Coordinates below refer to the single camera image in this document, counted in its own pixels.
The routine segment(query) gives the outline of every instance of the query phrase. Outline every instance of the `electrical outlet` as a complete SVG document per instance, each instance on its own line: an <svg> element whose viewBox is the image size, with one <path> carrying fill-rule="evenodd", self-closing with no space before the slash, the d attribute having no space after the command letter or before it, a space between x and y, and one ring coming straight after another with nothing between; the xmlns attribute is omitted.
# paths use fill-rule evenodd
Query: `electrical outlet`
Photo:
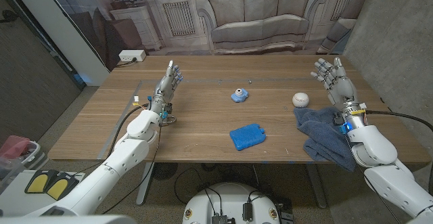
<svg viewBox="0 0 433 224"><path fill-rule="evenodd" d="M137 58L138 62L142 62L146 57L146 52L144 50L123 50L119 54L120 61L130 62L134 58Z"/></svg>

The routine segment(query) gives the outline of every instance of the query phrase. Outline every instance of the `blue toy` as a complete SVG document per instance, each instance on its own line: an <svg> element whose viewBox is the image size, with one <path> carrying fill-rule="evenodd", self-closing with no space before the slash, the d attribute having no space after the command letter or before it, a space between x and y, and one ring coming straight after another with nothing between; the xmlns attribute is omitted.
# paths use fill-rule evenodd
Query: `blue toy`
<svg viewBox="0 0 433 224"><path fill-rule="evenodd" d="M235 93L231 95L234 102L244 102L248 97L248 92L245 89L236 89Z"/></svg>
<svg viewBox="0 0 433 224"><path fill-rule="evenodd" d="M262 143L266 139L266 135L265 130L260 129L260 125L254 123L231 131L230 138L233 140L237 150L243 150Z"/></svg>

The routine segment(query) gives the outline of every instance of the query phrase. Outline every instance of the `white robotic arm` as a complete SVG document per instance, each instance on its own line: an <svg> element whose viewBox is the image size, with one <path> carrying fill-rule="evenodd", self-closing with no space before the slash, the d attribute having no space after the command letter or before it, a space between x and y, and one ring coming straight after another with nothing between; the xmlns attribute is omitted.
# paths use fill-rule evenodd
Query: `white robotic arm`
<svg viewBox="0 0 433 224"><path fill-rule="evenodd" d="M117 181L147 156L149 145L157 138L157 130L162 123L166 106L182 79L179 68L170 61L147 110L141 111L140 115L129 123L127 133L116 142L112 154L67 196L26 217L94 213Z"/></svg>
<svg viewBox="0 0 433 224"><path fill-rule="evenodd" d="M353 157L367 169L368 186L382 198L414 218L411 223L433 223L433 196L419 186L412 172L397 158L397 150L373 125L365 120L365 104L360 104L357 90L346 76L340 58L334 65L319 59L318 72L311 75L328 90L328 98L344 119Z"/></svg>

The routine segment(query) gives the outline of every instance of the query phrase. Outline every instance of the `robot finger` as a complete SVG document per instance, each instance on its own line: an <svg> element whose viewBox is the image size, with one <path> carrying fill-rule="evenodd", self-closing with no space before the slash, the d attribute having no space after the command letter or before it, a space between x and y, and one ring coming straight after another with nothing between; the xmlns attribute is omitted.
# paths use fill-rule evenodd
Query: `robot finger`
<svg viewBox="0 0 433 224"><path fill-rule="evenodd" d="M179 80L179 76L176 75L175 78L173 79L173 81L171 82L171 85L175 86L178 80Z"/></svg>
<svg viewBox="0 0 433 224"><path fill-rule="evenodd" d="M339 57L334 58L334 66L336 67L336 76L339 77L346 76L346 71Z"/></svg>
<svg viewBox="0 0 433 224"><path fill-rule="evenodd" d="M168 64L168 68L167 68L167 72L166 72L166 76L171 76L173 75L173 72L175 70L173 69L173 61L171 60L170 63Z"/></svg>
<svg viewBox="0 0 433 224"><path fill-rule="evenodd" d="M332 73L329 70L326 70L324 66L322 66L319 70L319 74L326 80L326 83L333 85L336 81Z"/></svg>
<svg viewBox="0 0 433 224"><path fill-rule="evenodd" d="M313 76L315 79L317 79L318 81L323 83L323 86L325 87L325 89L328 89L331 87L331 83L328 83L320 74L317 74L315 72L311 72L310 73L311 76Z"/></svg>
<svg viewBox="0 0 433 224"><path fill-rule="evenodd" d="M323 58L319 58L319 60L317 61L317 63L320 65L320 67L324 67L326 70L328 71L332 71L334 68L334 66L332 66L332 64L330 64L328 61L324 60Z"/></svg>
<svg viewBox="0 0 433 224"><path fill-rule="evenodd" d="M310 72L311 76L313 76L315 79L317 79L319 82L324 83L324 79L320 74L317 74L316 72Z"/></svg>

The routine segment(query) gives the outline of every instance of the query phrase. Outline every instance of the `white ball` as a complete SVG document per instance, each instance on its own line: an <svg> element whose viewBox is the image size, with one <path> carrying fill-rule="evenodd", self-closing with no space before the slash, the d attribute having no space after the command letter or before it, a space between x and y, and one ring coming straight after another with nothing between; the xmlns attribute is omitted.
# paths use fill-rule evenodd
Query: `white ball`
<svg viewBox="0 0 433 224"><path fill-rule="evenodd" d="M296 93L293 96L292 102L297 108L304 108L309 104L310 99L306 93Z"/></svg>

